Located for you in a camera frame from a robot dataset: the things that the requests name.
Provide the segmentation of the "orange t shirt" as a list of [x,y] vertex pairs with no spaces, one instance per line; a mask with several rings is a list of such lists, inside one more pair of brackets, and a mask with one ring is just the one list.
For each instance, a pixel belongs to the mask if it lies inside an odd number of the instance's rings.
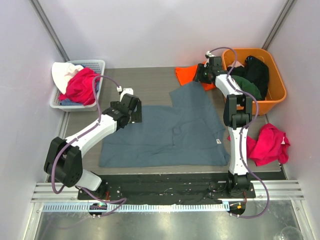
[[[181,86],[186,85],[193,81],[193,78],[196,75],[197,66],[198,65],[196,64],[188,67],[175,68],[175,75]],[[216,86],[213,83],[211,84],[201,83],[201,85],[205,91],[216,89]]]

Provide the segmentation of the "grey-blue t shirt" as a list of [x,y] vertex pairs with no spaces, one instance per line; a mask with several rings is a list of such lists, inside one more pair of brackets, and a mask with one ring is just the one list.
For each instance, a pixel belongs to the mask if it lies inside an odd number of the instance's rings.
[[200,83],[170,93],[171,106],[142,107],[142,121],[102,141],[102,168],[226,166],[225,127]]

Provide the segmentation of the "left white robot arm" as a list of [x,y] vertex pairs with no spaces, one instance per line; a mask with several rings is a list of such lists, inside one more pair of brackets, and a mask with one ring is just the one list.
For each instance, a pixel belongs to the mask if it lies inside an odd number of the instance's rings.
[[83,168],[85,154],[105,137],[129,124],[142,122],[142,102],[132,88],[124,88],[118,101],[99,112],[98,119],[65,139],[54,138],[49,146],[44,171],[51,177],[51,187],[59,194],[55,183],[63,187],[78,187],[93,198],[103,199],[107,183],[97,174]]

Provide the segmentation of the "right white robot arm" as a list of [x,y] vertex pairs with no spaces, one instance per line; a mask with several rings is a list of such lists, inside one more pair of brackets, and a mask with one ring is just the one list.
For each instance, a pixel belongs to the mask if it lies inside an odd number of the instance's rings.
[[225,191],[236,198],[250,189],[247,165],[247,125],[252,120],[253,99],[243,93],[237,82],[223,69],[220,56],[205,55],[206,62],[199,63],[193,81],[214,84],[225,97],[223,122],[230,137],[230,165]]

